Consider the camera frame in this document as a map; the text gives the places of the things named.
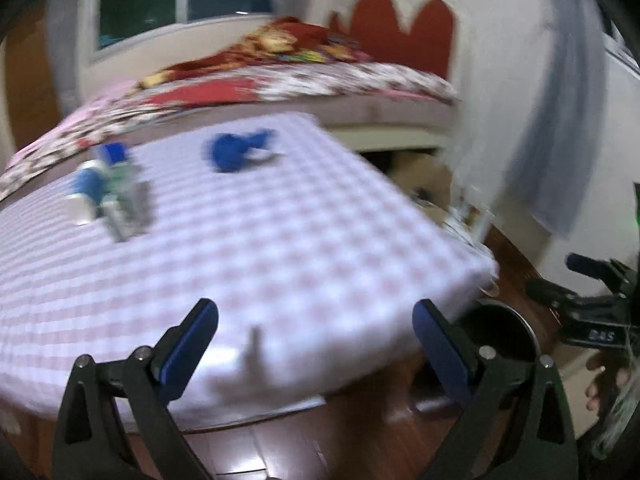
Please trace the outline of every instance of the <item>finger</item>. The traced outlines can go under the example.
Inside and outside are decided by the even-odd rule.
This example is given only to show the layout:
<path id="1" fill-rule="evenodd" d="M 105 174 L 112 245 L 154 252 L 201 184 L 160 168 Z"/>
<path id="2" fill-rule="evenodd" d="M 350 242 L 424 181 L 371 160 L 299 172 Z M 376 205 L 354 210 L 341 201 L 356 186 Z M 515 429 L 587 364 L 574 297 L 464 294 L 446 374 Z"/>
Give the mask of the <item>finger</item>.
<path id="1" fill-rule="evenodd" d="M 587 361 L 587 370 L 597 370 L 604 366 L 604 355 L 602 352 L 598 352 L 596 355 L 593 355 Z"/>
<path id="2" fill-rule="evenodd" d="M 598 395 L 598 387 L 591 383 L 584 394 L 590 398 L 596 397 Z"/>
<path id="3" fill-rule="evenodd" d="M 622 386 L 624 386 L 625 384 L 628 383 L 629 381 L 629 372 L 628 370 L 619 370 L 618 373 L 616 374 L 616 385 L 619 388 L 622 388 Z"/>
<path id="4" fill-rule="evenodd" d="M 600 409 L 600 399 L 589 399 L 587 402 L 587 410 L 597 412 Z"/>

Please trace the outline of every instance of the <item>window frame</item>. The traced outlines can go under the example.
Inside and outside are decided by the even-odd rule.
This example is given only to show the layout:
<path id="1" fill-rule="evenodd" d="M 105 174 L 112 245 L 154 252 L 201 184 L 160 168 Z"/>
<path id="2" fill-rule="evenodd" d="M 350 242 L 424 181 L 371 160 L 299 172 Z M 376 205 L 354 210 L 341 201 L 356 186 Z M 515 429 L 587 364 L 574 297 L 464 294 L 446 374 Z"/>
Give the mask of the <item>window frame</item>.
<path id="1" fill-rule="evenodd" d="M 250 12 L 249 14 L 228 14 L 226 16 L 214 16 L 212 18 L 189 21 L 189 0 L 175 0 L 175 23 L 153 28 L 152 30 L 131 36 L 126 40 L 100 48 L 100 0 L 89 0 L 89 5 L 90 8 L 88 9 L 88 15 L 90 16 L 89 33 L 91 62 L 103 60 L 121 51 L 127 50 L 136 44 L 152 40 L 153 38 L 158 38 L 165 34 L 171 34 L 192 27 L 201 27 L 203 25 L 211 25 L 213 23 L 221 22 L 255 20 L 257 18 L 268 19 L 273 17 L 272 12 Z"/>

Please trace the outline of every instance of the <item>red patch on bedsheet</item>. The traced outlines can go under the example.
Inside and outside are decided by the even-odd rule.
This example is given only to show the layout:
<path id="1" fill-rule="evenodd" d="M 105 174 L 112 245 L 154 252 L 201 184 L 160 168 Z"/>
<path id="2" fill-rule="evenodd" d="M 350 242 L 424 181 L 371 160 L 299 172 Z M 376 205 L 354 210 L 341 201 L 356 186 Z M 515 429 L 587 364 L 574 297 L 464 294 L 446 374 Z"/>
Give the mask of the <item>red patch on bedsheet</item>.
<path id="1" fill-rule="evenodd" d="M 143 103 L 152 105 L 175 103 L 184 107 L 246 103 L 259 100 L 255 87 L 255 81 L 246 77 L 214 79 L 155 94 L 145 99 Z"/>

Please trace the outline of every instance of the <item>red headboard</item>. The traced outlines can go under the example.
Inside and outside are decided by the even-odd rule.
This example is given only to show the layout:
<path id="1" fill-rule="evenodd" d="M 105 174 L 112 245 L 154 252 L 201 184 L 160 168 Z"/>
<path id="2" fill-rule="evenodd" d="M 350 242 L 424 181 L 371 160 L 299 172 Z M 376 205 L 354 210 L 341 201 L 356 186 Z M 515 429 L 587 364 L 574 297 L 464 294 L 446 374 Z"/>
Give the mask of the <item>red headboard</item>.
<path id="1" fill-rule="evenodd" d="M 350 27 L 343 27 L 340 15 L 334 12 L 329 28 L 357 40 L 377 62 L 398 63 L 446 79 L 455 21 L 446 3 L 429 0 L 406 33 L 400 29 L 392 0 L 358 0 Z"/>

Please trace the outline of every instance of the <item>wooden floor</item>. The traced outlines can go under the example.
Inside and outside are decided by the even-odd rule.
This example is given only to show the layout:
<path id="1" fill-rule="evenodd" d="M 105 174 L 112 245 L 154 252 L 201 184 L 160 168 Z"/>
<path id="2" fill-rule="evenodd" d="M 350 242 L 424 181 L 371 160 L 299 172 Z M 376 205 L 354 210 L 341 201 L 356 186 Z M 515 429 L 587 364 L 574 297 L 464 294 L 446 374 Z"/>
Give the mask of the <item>wooden floor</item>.
<path id="1" fill-rule="evenodd" d="M 524 297 L 524 279 L 534 271 L 499 232 L 492 231 L 488 245 L 501 266 L 498 299 L 530 322 L 549 352 L 555 319 Z M 456 420 L 410 409 L 409 386 L 423 362 L 420 354 L 408 356 L 306 412 L 186 438 L 207 469 L 227 480 L 414 480 Z M 54 423 L 17 415 L 22 434 L 11 441 L 36 473 L 50 478 Z M 487 468 L 505 421 L 497 421 L 475 473 Z M 131 443 L 141 468 L 160 478 L 141 439 L 132 436 Z"/>

